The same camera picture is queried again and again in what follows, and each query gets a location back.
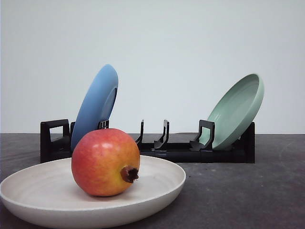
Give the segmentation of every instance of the gray table surface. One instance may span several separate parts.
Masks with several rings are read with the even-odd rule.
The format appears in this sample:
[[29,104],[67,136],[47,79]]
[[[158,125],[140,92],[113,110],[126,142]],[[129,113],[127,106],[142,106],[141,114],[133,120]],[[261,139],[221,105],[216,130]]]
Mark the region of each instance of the gray table surface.
[[[170,141],[192,136],[174,134]],[[255,147],[255,164],[179,163],[187,179],[177,199],[146,219],[116,228],[305,228],[305,135],[256,135]],[[1,134],[1,181],[39,164],[39,150],[39,134]],[[0,228],[42,227],[15,217],[1,202]]]

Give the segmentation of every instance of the white backdrop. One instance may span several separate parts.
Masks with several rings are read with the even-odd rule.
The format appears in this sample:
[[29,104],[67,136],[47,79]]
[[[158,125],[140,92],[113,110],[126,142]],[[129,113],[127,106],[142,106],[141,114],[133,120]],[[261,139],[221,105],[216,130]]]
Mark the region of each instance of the white backdrop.
[[239,79],[259,74],[259,134],[305,129],[304,0],[2,0],[1,132],[75,121],[96,73],[119,90],[111,127],[195,132]]

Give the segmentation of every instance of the dish rack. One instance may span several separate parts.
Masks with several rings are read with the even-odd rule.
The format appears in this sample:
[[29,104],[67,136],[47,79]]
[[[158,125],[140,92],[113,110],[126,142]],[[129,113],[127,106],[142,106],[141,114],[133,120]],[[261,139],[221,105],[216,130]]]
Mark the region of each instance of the dish rack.
[[[75,122],[69,125],[68,119],[41,122],[41,163],[72,156],[71,137]],[[62,137],[51,140],[50,129],[63,127]],[[109,128],[109,120],[98,123],[97,129]],[[252,122],[246,131],[228,150],[213,150],[215,123],[199,120],[199,130],[194,139],[186,142],[169,142],[170,122],[164,120],[160,138],[153,142],[143,142],[144,120],[140,134],[135,140],[141,155],[153,156],[178,162],[197,163],[255,163],[255,124]],[[203,129],[209,129],[210,137],[206,144],[199,142]]]

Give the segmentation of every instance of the white plate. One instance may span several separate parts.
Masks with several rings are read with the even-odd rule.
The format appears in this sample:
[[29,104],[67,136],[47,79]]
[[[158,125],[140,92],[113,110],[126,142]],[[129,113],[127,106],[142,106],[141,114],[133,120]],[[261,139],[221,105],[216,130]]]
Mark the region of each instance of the white plate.
[[107,228],[148,217],[180,193],[185,171],[175,163],[141,156],[139,179],[113,197],[92,197],[75,183],[71,158],[21,170],[1,183],[1,198],[15,216],[57,229]]

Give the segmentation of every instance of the green plate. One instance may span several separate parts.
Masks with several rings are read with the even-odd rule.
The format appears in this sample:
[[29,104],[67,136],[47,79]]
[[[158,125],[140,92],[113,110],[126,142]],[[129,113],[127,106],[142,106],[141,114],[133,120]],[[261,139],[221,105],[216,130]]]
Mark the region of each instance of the green plate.
[[[262,78],[251,74],[238,81],[218,102],[208,121],[215,122],[213,149],[228,150],[249,127],[264,97]],[[199,141],[209,140],[208,129],[203,130]]]

